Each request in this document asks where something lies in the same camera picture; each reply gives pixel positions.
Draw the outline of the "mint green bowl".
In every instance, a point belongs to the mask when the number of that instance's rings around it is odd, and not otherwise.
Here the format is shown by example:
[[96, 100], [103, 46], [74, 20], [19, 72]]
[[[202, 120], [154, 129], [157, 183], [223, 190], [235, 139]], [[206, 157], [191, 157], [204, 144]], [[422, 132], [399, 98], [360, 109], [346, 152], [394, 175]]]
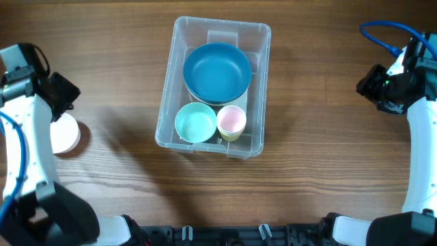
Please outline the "mint green bowl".
[[209, 140], [217, 130], [214, 110], [203, 103], [184, 105], [176, 114], [175, 130], [181, 139], [197, 144]]

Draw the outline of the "cream bowl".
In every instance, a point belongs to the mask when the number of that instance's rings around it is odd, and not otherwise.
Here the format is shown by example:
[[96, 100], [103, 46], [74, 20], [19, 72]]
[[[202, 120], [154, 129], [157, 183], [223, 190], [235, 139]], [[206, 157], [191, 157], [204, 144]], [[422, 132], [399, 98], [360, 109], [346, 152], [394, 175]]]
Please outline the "cream bowl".
[[198, 100], [199, 102], [201, 102], [201, 103], [205, 103], [205, 104], [207, 104], [207, 105], [211, 105], [211, 106], [223, 106], [223, 105], [228, 105], [228, 104], [232, 104], [232, 103], [236, 102], [237, 100], [239, 100], [239, 98], [240, 98], [241, 96], [243, 96], [244, 94], [246, 94], [247, 90], [244, 91], [243, 93], [241, 93], [241, 94], [240, 94], [238, 97], [236, 97], [235, 99], [230, 100], [230, 101], [227, 101], [227, 102], [208, 102], [208, 101], [206, 101], [206, 100], [202, 100], [202, 99], [200, 99], [198, 96], [196, 96], [196, 95], [194, 94], [194, 92], [192, 92], [192, 91], [190, 91], [190, 90], [188, 90], [188, 92], [190, 93], [190, 95], [191, 95], [192, 97], [194, 97], [195, 99], [197, 99], [197, 100]]

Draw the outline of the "pink bowl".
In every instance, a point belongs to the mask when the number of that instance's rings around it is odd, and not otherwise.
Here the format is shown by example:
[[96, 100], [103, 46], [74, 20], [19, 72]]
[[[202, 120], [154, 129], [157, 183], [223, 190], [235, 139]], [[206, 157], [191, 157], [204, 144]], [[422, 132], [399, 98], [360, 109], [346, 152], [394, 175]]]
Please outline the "pink bowl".
[[81, 138], [78, 122], [68, 113], [51, 123], [51, 145], [54, 154], [74, 149]]

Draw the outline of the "small pink cup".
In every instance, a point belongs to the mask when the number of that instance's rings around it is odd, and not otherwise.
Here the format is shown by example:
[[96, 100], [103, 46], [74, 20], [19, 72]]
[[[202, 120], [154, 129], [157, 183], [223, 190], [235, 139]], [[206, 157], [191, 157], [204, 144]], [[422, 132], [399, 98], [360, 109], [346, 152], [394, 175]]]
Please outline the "small pink cup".
[[223, 107], [217, 114], [217, 126], [226, 131], [239, 131], [246, 126], [246, 113], [235, 105]]

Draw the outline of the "cream cup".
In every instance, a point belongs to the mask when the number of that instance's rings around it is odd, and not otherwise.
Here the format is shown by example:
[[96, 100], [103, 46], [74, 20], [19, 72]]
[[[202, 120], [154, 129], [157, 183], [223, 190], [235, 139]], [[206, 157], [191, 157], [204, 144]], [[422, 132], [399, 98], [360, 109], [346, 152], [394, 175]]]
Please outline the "cream cup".
[[233, 136], [241, 135], [242, 132], [244, 131], [244, 128], [241, 128], [239, 131], [226, 131], [225, 129], [223, 129], [219, 126], [218, 131], [221, 135], [233, 137]]

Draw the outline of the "yellow cup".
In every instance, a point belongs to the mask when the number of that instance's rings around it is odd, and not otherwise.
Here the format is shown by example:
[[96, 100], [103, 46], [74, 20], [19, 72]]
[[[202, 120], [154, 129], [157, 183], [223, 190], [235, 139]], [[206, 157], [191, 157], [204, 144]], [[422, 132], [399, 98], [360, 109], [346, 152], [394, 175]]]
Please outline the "yellow cup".
[[226, 135], [221, 135], [221, 137], [222, 137], [225, 141], [235, 141], [235, 140], [237, 140], [240, 136], [241, 136], [241, 135], [230, 137], [230, 136], [226, 136]]

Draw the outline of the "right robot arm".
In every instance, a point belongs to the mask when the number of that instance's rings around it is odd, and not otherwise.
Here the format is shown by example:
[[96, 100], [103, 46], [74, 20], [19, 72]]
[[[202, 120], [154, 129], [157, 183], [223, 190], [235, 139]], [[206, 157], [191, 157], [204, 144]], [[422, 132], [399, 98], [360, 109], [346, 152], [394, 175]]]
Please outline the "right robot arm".
[[408, 189], [401, 212], [371, 221], [328, 220], [334, 245], [436, 244], [436, 34], [415, 33], [390, 68], [373, 66], [356, 86], [377, 110], [404, 115], [410, 133]]

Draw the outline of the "dark blue bowl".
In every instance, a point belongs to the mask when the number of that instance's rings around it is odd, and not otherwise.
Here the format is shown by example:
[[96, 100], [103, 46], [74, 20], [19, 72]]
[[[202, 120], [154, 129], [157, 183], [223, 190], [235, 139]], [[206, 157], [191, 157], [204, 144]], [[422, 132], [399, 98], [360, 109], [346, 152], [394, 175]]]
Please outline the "dark blue bowl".
[[250, 83], [188, 83], [186, 88], [202, 100], [212, 103], [227, 102], [235, 99], [241, 93], [249, 89]]
[[215, 42], [196, 48], [183, 66], [188, 83], [251, 83], [248, 57], [231, 44]]

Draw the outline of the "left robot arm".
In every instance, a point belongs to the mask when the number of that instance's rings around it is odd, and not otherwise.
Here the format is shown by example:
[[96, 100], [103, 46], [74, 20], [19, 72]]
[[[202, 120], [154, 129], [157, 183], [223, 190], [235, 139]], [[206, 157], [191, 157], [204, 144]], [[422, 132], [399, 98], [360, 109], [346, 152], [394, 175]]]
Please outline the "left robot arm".
[[125, 245], [133, 236], [126, 218], [98, 217], [56, 172], [51, 123], [74, 108], [80, 89], [51, 72], [34, 44], [4, 48], [1, 59], [8, 166], [1, 236], [11, 245]]

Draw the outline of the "clear plastic storage container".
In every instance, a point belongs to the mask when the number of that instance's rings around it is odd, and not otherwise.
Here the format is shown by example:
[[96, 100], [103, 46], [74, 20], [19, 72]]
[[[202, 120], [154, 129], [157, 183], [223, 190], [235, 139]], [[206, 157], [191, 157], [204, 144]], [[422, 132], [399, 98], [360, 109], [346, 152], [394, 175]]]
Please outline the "clear plastic storage container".
[[[156, 143], [178, 152], [217, 152], [237, 159], [261, 154], [266, 124], [270, 41], [271, 29], [263, 23], [192, 16], [177, 18], [156, 126]], [[225, 141], [219, 133], [215, 133], [203, 143], [188, 143], [177, 134], [175, 117], [184, 105], [198, 100], [190, 95], [184, 84], [183, 63], [197, 47], [211, 42], [234, 45], [245, 53], [251, 63], [252, 78], [245, 112], [247, 122], [241, 136], [235, 141]]]

